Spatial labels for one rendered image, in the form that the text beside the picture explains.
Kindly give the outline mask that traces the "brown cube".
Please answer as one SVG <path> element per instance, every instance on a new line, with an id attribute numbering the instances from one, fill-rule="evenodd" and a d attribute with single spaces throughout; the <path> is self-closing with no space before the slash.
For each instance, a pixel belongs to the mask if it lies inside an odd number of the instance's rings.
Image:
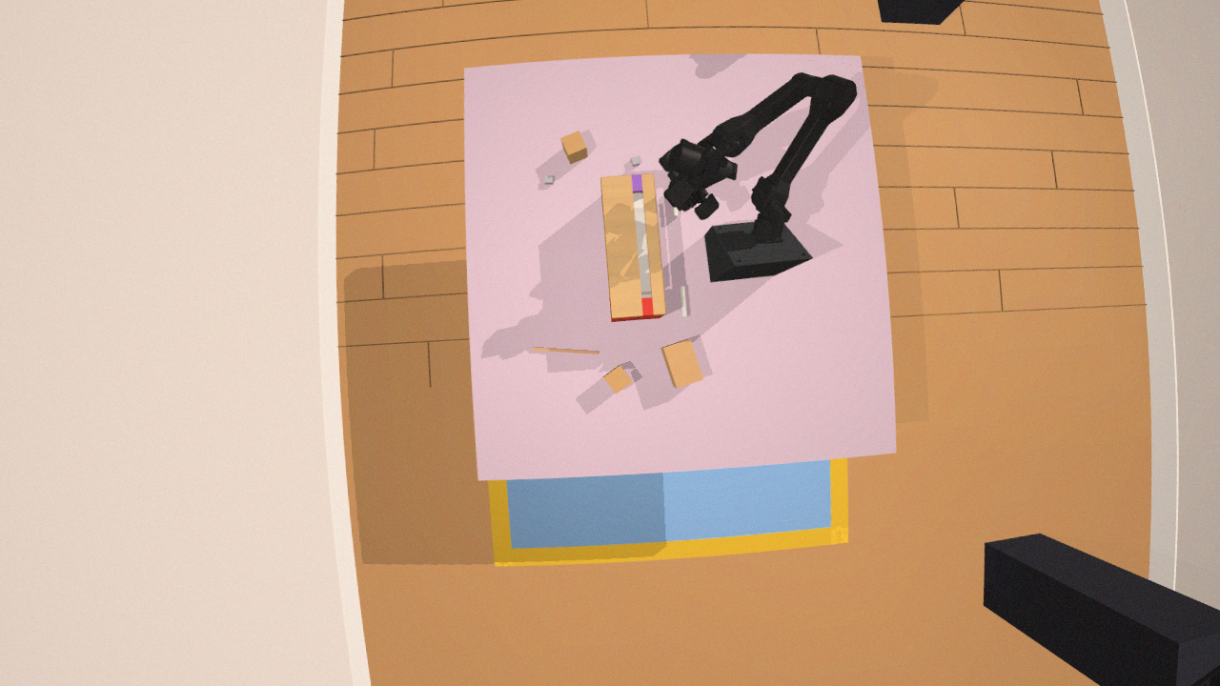
<path id="1" fill-rule="evenodd" d="M 580 134 L 580 131 L 573 131 L 572 134 L 562 135 L 561 142 L 562 150 L 565 151 L 570 165 L 588 157 L 587 146 L 582 139 L 582 134 Z"/>
<path id="2" fill-rule="evenodd" d="M 609 371 L 609 374 L 606 374 L 604 378 L 606 378 L 606 382 L 612 388 L 614 393 L 621 392 L 622 388 L 626 388 L 626 386 L 632 383 L 632 378 L 627 376 L 626 371 L 623 370 L 623 367 L 621 367 L 621 365 L 619 365 L 619 367 L 612 369 L 612 371 Z"/>

